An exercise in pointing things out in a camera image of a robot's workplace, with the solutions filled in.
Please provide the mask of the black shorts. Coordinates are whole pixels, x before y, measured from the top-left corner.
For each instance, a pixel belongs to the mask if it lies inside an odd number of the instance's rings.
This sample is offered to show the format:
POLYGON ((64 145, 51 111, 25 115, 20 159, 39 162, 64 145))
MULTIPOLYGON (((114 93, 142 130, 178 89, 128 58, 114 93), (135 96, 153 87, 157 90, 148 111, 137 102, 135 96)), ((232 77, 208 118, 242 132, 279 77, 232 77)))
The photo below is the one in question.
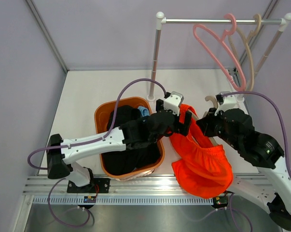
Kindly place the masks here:
MULTIPOLYGON (((117 108, 114 127, 118 127, 128 121, 141 118, 140 111, 129 105, 117 108)), ((115 151, 103 153, 102 160, 105 170, 111 175, 123 175, 154 164, 161 157, 157 144, 151 144, 146 148, 115 151)))

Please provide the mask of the light blue shorts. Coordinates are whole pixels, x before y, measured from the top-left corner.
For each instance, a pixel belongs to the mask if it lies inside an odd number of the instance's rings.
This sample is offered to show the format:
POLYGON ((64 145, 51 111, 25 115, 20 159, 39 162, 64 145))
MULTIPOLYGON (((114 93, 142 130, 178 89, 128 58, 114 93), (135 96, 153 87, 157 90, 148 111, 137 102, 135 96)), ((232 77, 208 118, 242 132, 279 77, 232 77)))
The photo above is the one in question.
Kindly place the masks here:
POLYGON ((147 117, 150 115, 149 109, 144 106, 139 106, 138 110, 140 111, 141 117, 147 117))

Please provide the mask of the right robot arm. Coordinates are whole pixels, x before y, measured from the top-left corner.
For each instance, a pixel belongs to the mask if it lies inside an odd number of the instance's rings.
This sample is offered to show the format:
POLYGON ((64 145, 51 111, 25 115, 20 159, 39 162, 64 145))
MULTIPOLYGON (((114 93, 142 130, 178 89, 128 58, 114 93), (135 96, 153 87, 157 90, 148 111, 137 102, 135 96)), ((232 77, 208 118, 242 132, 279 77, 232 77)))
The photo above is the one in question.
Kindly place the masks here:
POLYGON ((217 114, 214 111, 211 108, 197 120, 191 110, 184 110, 184 124, 197 125, 206 137, 219 137, 267 178, 273 190, 264 190, 239 177, 234 178, 228 190, 259 206, 278 226, 291 232, 291 177, 286 152, 272 136, 257 132, 251 116, 241 109, 217 114))

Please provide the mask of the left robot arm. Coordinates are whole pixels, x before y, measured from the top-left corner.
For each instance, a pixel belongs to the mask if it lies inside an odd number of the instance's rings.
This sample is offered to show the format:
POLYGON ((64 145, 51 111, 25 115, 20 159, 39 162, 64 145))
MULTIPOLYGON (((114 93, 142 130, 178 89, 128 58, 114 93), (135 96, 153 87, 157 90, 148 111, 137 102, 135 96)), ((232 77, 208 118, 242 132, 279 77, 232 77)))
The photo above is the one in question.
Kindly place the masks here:
POLYGON ((93 136, 63 139, 59 134, 50 137, 47 151, 49 179, 67 179, 70 192, 94 192, 97 183, 93 172, 79 160, 99 155, 104 172, 110 177, 125 179, 151 172, 164 159, 160 139, 173 133, 186 135, 191 114, 180 121, 183 97, 170 93, 157 100, 156 112, 145 116, 140 108, 141 98, 127 98, 101 105, 95 112, 96 131, 93 136))

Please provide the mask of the orange shorts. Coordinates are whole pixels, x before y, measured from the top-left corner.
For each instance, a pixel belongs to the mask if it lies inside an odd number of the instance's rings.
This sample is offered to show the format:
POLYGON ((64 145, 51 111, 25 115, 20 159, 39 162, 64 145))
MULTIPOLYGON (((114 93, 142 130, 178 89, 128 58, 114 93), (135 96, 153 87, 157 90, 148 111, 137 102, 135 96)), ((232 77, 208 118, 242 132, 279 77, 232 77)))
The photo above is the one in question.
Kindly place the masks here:
POLYGON ((213 198, 224 193, 234 176, 222 145, 213 145, 192 119, 188 135, 170 136, 173 149, 180 159, 172 169, 180 187, 201 198, 213 198))

